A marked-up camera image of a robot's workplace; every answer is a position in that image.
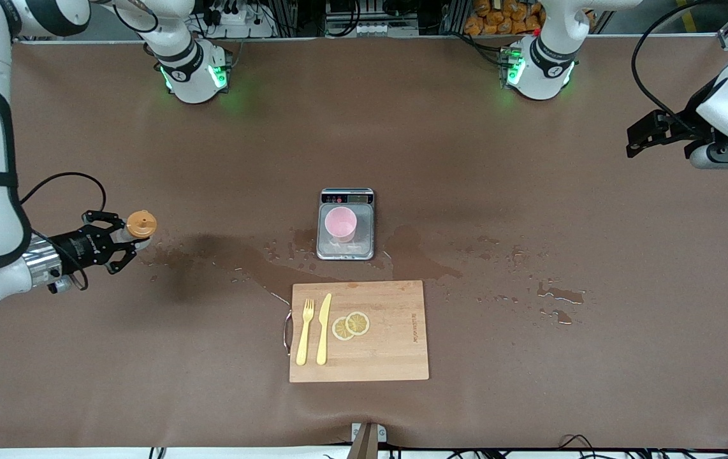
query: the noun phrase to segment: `digital kitchen scale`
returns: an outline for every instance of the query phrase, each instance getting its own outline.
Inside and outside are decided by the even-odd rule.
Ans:
[[[355,234],[348,242],[334,238],[325,219],[335,207],[356,216]],[[369,188],[326,188],[318,203],[316,256],[320,259],[370,259],[375,254],[375,192]]]

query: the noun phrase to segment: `crate of brown food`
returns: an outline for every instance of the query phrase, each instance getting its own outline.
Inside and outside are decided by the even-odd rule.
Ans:
[[[592,11],[588,11],[591,23]],[[531,34],[545,23],[545,9],[539,2],[530,5],[518,0],[474,0],[474,14],[466,20],[466,35]]]

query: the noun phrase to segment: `lemon slice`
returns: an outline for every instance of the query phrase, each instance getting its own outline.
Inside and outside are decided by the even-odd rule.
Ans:
[[[347,316],[344,325],[347,326],[347,331],[352,333],[353,336],[360,337],[370,329],[370,318],[366,314],[356,311]]]
[[[347,330],[347,316],[341,316],[335,320],[333,323],[333,336],[343,340],[343,342],[352,339],[353,334]]]

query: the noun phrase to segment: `wooden cutting board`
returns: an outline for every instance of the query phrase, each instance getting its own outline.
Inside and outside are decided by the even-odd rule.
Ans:
[[[327,363],[316,363],[321,302],[332,294],[327,320]],[[305,299],[315,301],[308,333],[308,362],[296,365],[302,334]],[[342,342],[333,335],[338,317],[360,311],[370,318],[370,329]],[[423,282],[334,282],[293,286],[293,342],[291,383],[336,381],[405,381],[429,379]]]

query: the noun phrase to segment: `brown table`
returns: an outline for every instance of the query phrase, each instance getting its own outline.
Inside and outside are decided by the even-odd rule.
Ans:
[[[728,171],[626,159],[653,108],[634,44],[589,40],[533,102],[455,40],[250,43],[197,106],[139,45],[17,46],[22,188],[84,171],[161,229],[89,291],[0,303],[0,447],[323,444],[353,421],[413,447],[728,447]],[[641,67],[681,108],[726,59],[659,38]],[[301,252],[326,186],[376,190],[372,262]],[[98,200],[64,179],[26,209],[58,233]],[[429,381],[288,383],[271,293],[328,279],[425,280]]]

